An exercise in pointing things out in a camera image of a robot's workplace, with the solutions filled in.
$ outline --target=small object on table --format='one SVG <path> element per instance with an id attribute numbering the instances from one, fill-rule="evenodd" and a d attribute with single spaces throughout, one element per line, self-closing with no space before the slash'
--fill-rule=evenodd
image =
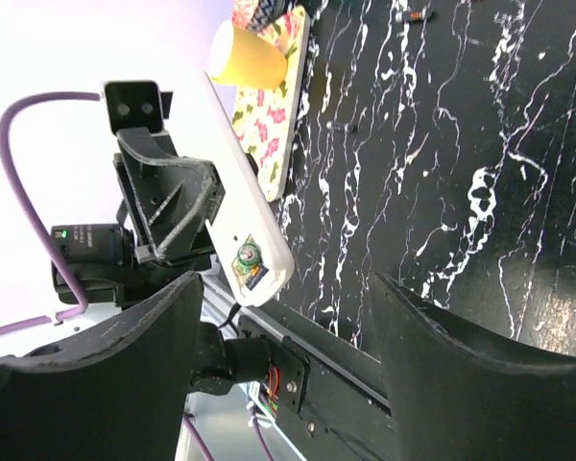
<path id="1" fill-rule="evenodd" d="M 333 130 L 335 132 L 346 132 L 346 133 L 353 133 L 356 130 L 356 126 L 351 123 L 341 123 L 341 122 L 326 122 L 326 127 L 329 130 Z"/>
<path id="2" fill-rule="evenodd" d="M 421 22 L 431 19 L 433 16 L 433 10 L 429 10 L 424 7 L 419 12 L 398 12 L 395 14 L 396 23 L 406 23 L 406 22 Z"/>

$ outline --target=white wall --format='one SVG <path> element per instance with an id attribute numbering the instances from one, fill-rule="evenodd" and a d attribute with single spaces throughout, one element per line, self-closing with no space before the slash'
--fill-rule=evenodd
<path id="1" fill-rule="evenodd" d="M 172 72 L 176 62 L 204 66 L 230 5 L 230 0 L 1 0 L 0 114 L 28 94 L 97 91 L 109 79 L 154 79 L 170 89 L 179 78 Z M 220 94 L 230 107 L 232 91 Z M 114 220 L 121 198 L 114 151 L 99 103 L 28 109 L 12 126 L 14 162 L 47 228 Z M 0 326 L 65 308 L 53 291 L 49 267 L 0 164 Z M 96 320 L 111 313 L 98 312 Z M 28 332 L 2 340 L 0 353 L 23 353 L 58 339 L 51 335 L 72 332 L 39 329 L 34 337 Z"/>

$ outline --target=red wire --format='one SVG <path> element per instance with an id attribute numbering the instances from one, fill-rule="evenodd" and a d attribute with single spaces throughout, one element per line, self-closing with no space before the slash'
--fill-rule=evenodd
<path id="1" fill-rule="evenodd" d="M 269 394 L 269 399 L 273 396 L 273 390 L 275 388 L 273 375 L 271 373 L 271 368 L 269 369 L 269 388 L 267 389 L 267 394 Z"/>
<path id="2" fill-rule="evenodd" d="M 275 396 L 277 394 L 277 391 L 279 390 L 279 370 L 277 369 L 277 367 L 273 367 L 273 370 L 276 373 L 276 387 L 275 390 L 273 391 L 273 395 Z"/>

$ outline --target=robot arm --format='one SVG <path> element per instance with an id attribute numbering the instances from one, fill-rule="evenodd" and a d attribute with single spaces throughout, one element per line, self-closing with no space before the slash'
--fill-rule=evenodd
<path id="1" fill-rule="evenodd" d="M 189 75 L 174 92 L 170 132 L 162 106 L 169 98 L 155 83 L 105 86 L 120 149 L 113 161 L 124 197 L 118 223 L 52 229 L 94 303 L 133 305 L 188 270 L 208 268 L 211 252 L 241 305 L 264 304 L 292 277 L 288 244 L 211 81 Z M 138 108 L 149 114 L 134 116 Z M 135 236 L 123 227 L 126 214 Z M 74 303 L 55 269 L 53 276 L 60 299 Z"/>

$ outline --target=camera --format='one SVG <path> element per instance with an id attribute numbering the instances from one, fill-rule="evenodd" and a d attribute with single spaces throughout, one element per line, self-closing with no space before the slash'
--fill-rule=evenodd
<path id="1" fill-rule="evenodd" d="M 51 235 L 90 303 L 115 303 L 128 308 L 187 271 L 211 267 L 213 247 L 203 241 L 185 261 L 139 263 L 134 256 L 134 234 L 119 223 L 54 226 Z M 60 301 L 76 304 L 77 299 L 55 265 L 51 273 Z"/>

